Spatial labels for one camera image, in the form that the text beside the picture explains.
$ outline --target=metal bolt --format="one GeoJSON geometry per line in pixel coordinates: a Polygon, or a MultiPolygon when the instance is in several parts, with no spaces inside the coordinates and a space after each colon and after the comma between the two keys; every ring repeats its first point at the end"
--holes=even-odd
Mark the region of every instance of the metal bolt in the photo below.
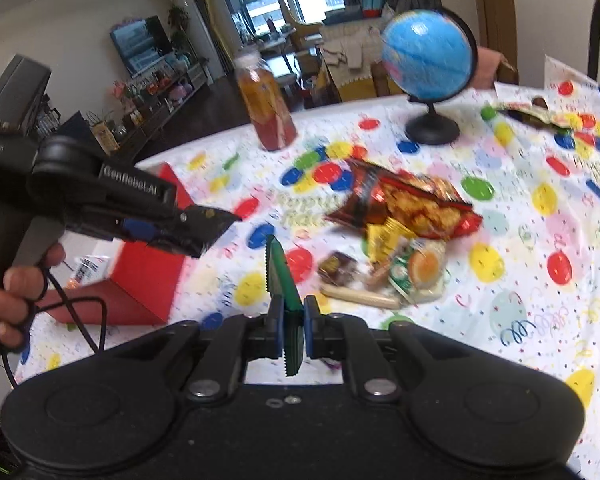
{"type": "Polygon", "coordinates": [[[371,379],[365,383],[365,390],[376,397],[391,395],[397,389],[398,386],[389,379],[371,379]]]}
{"type": "Polygon", "coordinates": [[[220,384],[211,379],[200,379],[189,385],[189,393],[196,397],[212,397],[220,391],[220,384]]]}
{"type": "Polygon", "coordinates": [[[270,408],[282,408],[285,405],[280,399],[267,399],[265,404],[270,408]]]}

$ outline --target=hand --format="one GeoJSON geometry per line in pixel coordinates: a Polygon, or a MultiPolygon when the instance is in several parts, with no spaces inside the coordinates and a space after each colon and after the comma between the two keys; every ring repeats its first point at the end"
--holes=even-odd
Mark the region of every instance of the hand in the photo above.
{"type": "MultiPolygon", "coordinates": [[[[64,261],[64,249],[54,244],[43,259],[45,267],[55,267],[64,261]]],[[[37,267],[12,267],[4,273],[4,289],[0,288],[0,342],[8,348],[17,348],[24,336],[16,328],[27,319],[29,307],[26,300],[40,297],[45,285],[42,272],[37,267]]]]}

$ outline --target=plastic bottle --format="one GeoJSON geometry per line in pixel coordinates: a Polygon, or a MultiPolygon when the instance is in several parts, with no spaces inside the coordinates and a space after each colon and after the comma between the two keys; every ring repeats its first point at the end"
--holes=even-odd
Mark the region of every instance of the plastic bottle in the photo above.
{"type": "Polygon", "coordinates": [[[258,51],[245,51],[235,59],[236,79],[251,124],[270,152],[291,145],[298,132],[271,69],[258,51]]]}

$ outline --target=yellow curtain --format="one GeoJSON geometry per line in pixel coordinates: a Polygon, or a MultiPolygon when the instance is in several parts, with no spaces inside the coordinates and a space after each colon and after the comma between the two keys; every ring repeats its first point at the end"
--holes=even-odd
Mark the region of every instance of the yellow curtain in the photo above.
{"type": "Polygon", "coordinates": [[[232,56],[231,49],[228,47],[228,42],[227,42],[227,40],[225,40],[224,35],[222,34],[222,30],[218,27],[218,24],[216,22],[216,17],[214,15],[213,1],[205,0],[204,4],[206,7],[206,14],[209,16],[209,25],[213,31],[213,34],[215,35],[216,39],[218,40],[219,46],[222,48],[222,50],[224,50],[224,54],[225,54],[226,58],[229,60],[232,60],[233,56],[232,56]]]}

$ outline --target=wooden door frame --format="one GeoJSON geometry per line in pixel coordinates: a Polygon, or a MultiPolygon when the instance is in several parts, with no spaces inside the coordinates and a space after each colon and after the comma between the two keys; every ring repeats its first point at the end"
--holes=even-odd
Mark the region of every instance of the wooden door frame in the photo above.
{"type": "Polygon", "coordinates": [[[504,54],[518,65],[518,34],[515,0],[475,0],[480,23],[480,46],[504,54]]]}

